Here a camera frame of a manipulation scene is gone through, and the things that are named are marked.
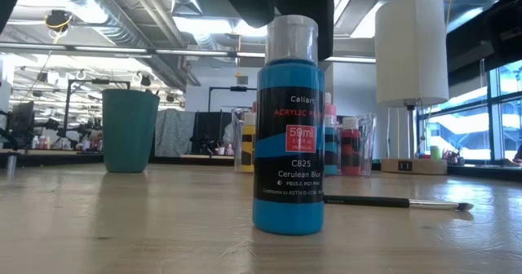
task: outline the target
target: bottle cap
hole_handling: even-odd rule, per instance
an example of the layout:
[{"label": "bottle cap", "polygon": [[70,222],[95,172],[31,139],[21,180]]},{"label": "bottle cap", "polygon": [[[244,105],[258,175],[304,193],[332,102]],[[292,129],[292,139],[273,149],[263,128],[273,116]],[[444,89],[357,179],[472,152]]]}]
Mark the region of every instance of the bottle cap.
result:
[{"label": "bottle cap", "polygon": [[332,94],[329,92],[325,93],[325,104],[332,104]]},{"label": "bottle cap", "polygon": [[317,22],[301,15],[283,15],[268,24],[265,64],[274,60],[306,60],[317,65]]},{"label": "bottle cap", "polygon": [[255,113],[245,113],[245,125],[255,125]]},{"label": "bottle cap", "polygon": [[325,115],[330,115],[337,122],[337,108],[332,105],[332,95],[329,92],[325,93]]},{"label": "bottle cap", "polygon": [[359,124],[358,124],[357,117],[343,118],[343,129],[344,130],[358,130]]}]

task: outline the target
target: white lamp shade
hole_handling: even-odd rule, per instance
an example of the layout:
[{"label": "white lamp shade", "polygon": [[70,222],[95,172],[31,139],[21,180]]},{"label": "white lamp shade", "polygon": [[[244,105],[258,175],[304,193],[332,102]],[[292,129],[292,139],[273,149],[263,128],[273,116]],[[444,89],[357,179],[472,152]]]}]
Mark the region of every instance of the white lamp shade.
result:
[{"label": "white lamp shade", "polygon": [[388,107],[448,100],[443,0],[393,0],[375,20],[377,101]]}]

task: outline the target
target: red paint bottle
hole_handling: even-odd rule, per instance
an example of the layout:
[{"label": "red paint bottle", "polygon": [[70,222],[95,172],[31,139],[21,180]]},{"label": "red paint bottle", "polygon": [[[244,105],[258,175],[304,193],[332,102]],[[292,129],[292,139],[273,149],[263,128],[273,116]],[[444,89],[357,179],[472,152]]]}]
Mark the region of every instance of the red paint bottle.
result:
[{"label": "red paint bottle", "polygon": [[343,118],[341,172],[343,175],[361,175],[361,132],[357,117]]}]

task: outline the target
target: lamp base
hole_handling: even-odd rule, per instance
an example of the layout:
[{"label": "lamp base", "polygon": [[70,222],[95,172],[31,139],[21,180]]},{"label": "lamp base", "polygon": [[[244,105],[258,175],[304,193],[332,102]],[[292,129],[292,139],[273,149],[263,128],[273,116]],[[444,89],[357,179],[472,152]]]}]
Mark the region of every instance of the lamp base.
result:
[{"label": "lamp base", "polygon": [[446,175],[448,162],[432,159],[382,159],[381,171],[404,174]]}]

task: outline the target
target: brush ferrule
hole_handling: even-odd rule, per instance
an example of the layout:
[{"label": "brush ferrule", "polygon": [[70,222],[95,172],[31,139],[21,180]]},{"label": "brush ferrule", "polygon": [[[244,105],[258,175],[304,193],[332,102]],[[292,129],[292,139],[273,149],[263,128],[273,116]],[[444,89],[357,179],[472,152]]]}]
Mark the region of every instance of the brush ferrule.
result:
[{"label": "brush ferrule", "polygon": [[409,200],[409,207],[434,210],[456,210],[458,208],[458,203],[447,201]]}]

